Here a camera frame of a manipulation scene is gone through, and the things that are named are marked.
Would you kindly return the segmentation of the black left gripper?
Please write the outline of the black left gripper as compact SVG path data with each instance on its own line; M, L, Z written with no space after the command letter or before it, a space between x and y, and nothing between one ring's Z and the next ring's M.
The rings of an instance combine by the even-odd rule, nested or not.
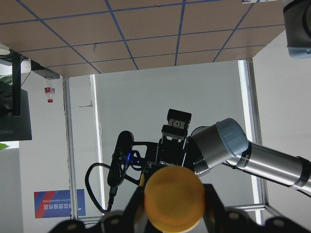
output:
M181 166L186 154L186 140L191 113L169 109L167 124L154 151L148 154L147 166Z

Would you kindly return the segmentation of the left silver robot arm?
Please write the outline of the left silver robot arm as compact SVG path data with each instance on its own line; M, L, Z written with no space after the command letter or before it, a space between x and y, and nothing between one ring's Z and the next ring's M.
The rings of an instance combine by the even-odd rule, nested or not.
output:
M169 109L162 137L146 152L148 161L184 166L204 176L220 164L297 190L310 192L311 163L249 141L239 123L226 118L188 135L191 113Z

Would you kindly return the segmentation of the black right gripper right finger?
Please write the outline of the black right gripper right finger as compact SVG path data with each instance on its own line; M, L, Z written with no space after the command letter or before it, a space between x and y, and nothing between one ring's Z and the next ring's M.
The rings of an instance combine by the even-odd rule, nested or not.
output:
M204 184L204 223L209 233L309 233L310 231L286 217L272 217L259 225L241 209L225 208L211 184Z

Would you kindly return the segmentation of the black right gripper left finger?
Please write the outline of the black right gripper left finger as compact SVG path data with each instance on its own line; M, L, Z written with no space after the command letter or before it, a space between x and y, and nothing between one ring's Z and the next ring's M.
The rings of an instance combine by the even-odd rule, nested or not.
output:
M86 228L79 220L65 220L50 230L51 233L133 233L135 217L144 201L144 188L136 188L124 211L112 211L100 218L92 227Z

